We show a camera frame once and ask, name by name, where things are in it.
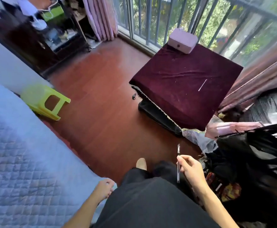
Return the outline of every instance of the forearm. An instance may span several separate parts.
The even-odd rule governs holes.
[[[62,228],[89,227],[93,214],[98,206],[97,200],[91,195],[75,213],[75,215]]]
[[[221,201],[209,187],[200,193],[200,198],[209,216],[212,217],[221,228],[239,228]]]

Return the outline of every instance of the person's left hand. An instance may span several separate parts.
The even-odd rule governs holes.
[[[113,192],[115,182],[109,178],[100,181],[91,194],[91,197],[100,203],[102,200],[107,199]]]

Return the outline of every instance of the blue quilted bedspread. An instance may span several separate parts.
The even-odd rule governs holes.
[[[0,86],[0,227],[61,227],[101,179]]]

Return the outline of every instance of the pink box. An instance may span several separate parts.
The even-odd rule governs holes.
[[[176,28],[169,36],[168,45],[188,54],[197,44],[197,40],[197,36],[190,34],[183,29]]]

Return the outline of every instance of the dark wooden cabinet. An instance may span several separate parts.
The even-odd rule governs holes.
[[[33,28],[31,18],[24,16],[19,9],[13,13],[0,13],[0,43],[45,79],[61,62],[87,47],[86,38],[72,11],[63,5],[62,8],[64,15],[48,21],[47,28],[42,31]],[[57,45],[48,39],[52,31],[64,36],[67,30],[74,31],[74,36],[65,36],[65,41],[58,38]]]

